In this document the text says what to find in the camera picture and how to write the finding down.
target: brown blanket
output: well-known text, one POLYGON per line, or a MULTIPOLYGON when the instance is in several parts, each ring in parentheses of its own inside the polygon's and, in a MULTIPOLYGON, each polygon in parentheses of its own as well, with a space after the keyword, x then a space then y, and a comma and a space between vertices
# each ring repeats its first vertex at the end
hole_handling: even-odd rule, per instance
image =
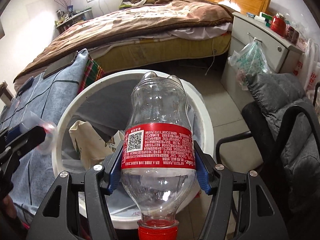
POLYGON ((206 0, 159 0, 167 4, 129 8, 71 26, 36 57, 17 78, 84 48, 179 28, 233 22, 233 9, 206 0))

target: qr code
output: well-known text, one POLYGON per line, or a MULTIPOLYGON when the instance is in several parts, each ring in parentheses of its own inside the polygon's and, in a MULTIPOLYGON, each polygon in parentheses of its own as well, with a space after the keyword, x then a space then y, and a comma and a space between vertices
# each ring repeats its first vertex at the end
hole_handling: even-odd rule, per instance
POLYGON ((128 136, 127 152, 142 151, 144 130, 130 133, 128 136))

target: mattress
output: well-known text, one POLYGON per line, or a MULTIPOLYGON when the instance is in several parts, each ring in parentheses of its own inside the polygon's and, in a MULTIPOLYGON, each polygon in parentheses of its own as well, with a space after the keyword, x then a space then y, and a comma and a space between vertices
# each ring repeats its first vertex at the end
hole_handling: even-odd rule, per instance
POLYGON ((111 46, 103 56, 94 60, 105 73, 109 73, 164 61, 218 56, 229 50, 230 41, 230 32, 206 40, 143 39, 111 46))

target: plastic bag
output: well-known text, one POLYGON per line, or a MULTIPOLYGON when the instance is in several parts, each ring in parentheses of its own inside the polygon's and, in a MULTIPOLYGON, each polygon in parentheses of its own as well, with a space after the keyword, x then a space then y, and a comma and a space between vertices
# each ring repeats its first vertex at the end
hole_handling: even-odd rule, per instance
POLYGON ((300 60, 293 71, 304 90, 313 90, 320 81, 319 46, 313 39, 308 40, 306 52, 301 54, 300 60))
POLYGON ((105 142, 89 122, 76 121, 69 129, 74 149, 79 152, 81 162, 86 170, 112 155, 124 135, 118 131, 105 142))
POLYGON ((299 32, 299 38, 296 45, 303 51, 306 51, 308 39, 311 37, 308 22, 303 14, 300 15, 300 22, 295 21, 288 13, 284 13, 286 20, 289 20, 290 25, 299 32))
POLYGON ((228 58, 229 65, 237 71, 236 80, 242 90, 248 90, 245 75, 254 73, 271 73, 266 56, 256 38, 239 53, 234 51, 228 58))
MULTIPOLYGON (((318 120, 320 122, 320 97, 319 97, 320 91, 319 90, 320 90, 320 88, 318 89, 318 94, 317 94, 318 96, 316 98, 315 111, 318 116, 318 120)), ((307 96, 307 98, 310 99, 311 102, 313 102, 313 99, 315 97, 315 90, 308 90, 306 92, 306 96, 307 96)))

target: coke logo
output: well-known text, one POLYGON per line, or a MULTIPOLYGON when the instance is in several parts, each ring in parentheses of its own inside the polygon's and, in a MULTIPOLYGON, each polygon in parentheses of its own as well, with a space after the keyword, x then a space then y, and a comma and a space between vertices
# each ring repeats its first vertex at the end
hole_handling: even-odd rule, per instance
POLYGON ((193 161, 186 161, 186 164, 193 166, 193 161))

